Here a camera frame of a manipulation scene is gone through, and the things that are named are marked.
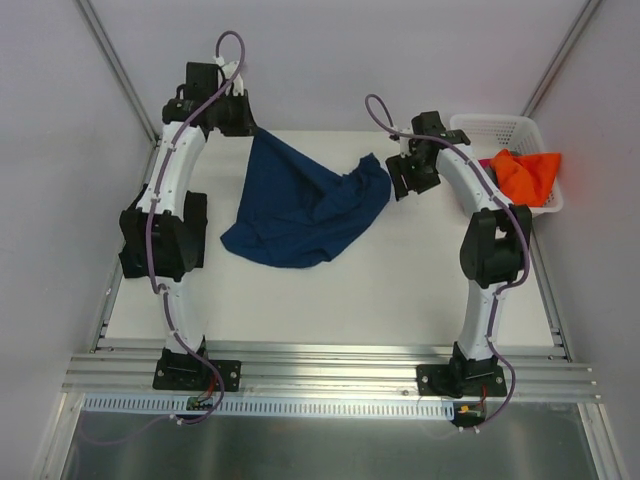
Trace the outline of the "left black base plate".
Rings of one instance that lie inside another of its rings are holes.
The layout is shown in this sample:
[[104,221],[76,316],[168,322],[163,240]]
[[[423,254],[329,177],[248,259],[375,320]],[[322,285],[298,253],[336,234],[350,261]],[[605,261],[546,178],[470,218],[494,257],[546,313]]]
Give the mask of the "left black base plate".
[[242,363],[239,360],[213,359],[209,363],[215,367],[222,381],[213,371],[188,353],[162,350],[155,368],[152,388],[159,391],[207,391],[214,381],[214,389],[223,385],[226,392],[237,392],[240,386]]

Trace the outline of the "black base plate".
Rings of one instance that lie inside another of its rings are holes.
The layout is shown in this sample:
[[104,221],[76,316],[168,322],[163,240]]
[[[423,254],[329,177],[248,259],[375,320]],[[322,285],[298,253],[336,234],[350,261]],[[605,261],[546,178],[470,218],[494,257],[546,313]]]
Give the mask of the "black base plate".
[[239,360],[213,359],[209,363],[215,367],[222,381],[213,371],[188,353],[162,350],[155,368],[152,388],[159,391],[207,391],[214,381],[214,389],[223,385],[226,392],[237,392],[240,386],[242,363]]
[[450,366],[421,364],[416,367],[416,382],[421,396],[505,398],[507,386],[503,369],[495,366],[487,375],[457,379]]

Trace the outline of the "white plastic laundry basket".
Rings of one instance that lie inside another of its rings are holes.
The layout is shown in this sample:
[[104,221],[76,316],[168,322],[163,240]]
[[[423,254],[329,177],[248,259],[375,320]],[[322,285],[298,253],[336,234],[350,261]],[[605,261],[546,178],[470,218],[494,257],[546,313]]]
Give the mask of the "white plastic laundry basket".
[[550,154],[537,124],[530,118],[506,114],[455,114],[449,122],[471,140],[478,160],[490,160],[502,150],[519,156]]

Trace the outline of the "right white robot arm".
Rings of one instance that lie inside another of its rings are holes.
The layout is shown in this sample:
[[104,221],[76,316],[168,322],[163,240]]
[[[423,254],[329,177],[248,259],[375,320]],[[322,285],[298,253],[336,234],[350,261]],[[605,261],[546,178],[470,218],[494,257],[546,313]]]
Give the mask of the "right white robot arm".
[[399,154],[386,161],[396,199],[448,182],[469,218],[459,261],[469,282],[463,327],[445,364],[420,365],[421,393],[450,398],[504,397],[504,373],[494,345],[506,292],[530,269],[532,213],[516,206],[474,157],[469,137],[449,130],[436,111],[422,112],[393,134]]

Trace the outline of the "blue t shirt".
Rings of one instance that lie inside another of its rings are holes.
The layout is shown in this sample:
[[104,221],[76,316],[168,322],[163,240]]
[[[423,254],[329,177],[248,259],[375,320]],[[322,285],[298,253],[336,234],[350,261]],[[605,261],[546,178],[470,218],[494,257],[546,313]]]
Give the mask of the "blue t shirt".
[[374,155],[339,175],[260,129],[236,220],[220,240],[230,253],[261,265],[311,268],[349,247],[390,196],[390,177]]

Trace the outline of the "folded black t shirt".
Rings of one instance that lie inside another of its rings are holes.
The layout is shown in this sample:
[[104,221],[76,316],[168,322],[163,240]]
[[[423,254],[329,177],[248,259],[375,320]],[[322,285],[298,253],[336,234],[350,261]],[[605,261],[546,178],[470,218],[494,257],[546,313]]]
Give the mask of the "folded black t shirt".
[[184,203],[184,224],[189,237],[187,253],[189,265],[194,268],[203,268],[206,249],[207,195],[188,191]]

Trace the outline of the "orange t shirt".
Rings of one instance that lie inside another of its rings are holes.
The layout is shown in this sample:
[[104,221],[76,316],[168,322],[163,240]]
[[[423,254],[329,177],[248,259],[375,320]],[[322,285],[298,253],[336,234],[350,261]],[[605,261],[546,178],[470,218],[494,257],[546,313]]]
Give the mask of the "orange t shirt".
[[503,149],[489,160],[497,185],[515,205],[543,207],[552,192],[562,154],[515,155]]

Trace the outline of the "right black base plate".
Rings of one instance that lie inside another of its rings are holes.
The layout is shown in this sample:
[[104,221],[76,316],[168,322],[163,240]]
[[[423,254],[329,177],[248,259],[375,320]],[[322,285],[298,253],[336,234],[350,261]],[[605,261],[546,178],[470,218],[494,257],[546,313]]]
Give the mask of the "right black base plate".
[[487,375],[457,379],[450,366],[421,364],[416,367],[416,382],[421,396],[505,398],[507,386],[503,369],[495,366]]

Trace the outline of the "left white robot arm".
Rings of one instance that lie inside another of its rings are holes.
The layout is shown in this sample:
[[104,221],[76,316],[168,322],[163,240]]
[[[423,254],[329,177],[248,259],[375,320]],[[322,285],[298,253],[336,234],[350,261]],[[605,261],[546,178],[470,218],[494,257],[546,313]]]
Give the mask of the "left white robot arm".
[[256,131],[241,69],[241,62],[222,57],[187,64],[184,83],[162,109],[150,179],[119,217],[123,272],[128,278],[147,278],[162,309],[166,343],[160,368],[175,372],[188,388],[203,386],[210,375],[205,326],[186,299],[187,275],[204,265],[208,199],[189,185],[212,132],[248,137]]

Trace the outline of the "grey t shirt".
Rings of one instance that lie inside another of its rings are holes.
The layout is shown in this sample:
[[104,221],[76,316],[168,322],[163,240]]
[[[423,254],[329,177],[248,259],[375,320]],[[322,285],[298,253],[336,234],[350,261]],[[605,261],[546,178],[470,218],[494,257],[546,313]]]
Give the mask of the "grey t shirt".
[[497,179],[497,175],[496,172],[490,167],[487,166],[484,168],[485,173],[487,174],[487,176],[489,177],[489,179],[495,184],[498,184],[498,179]]

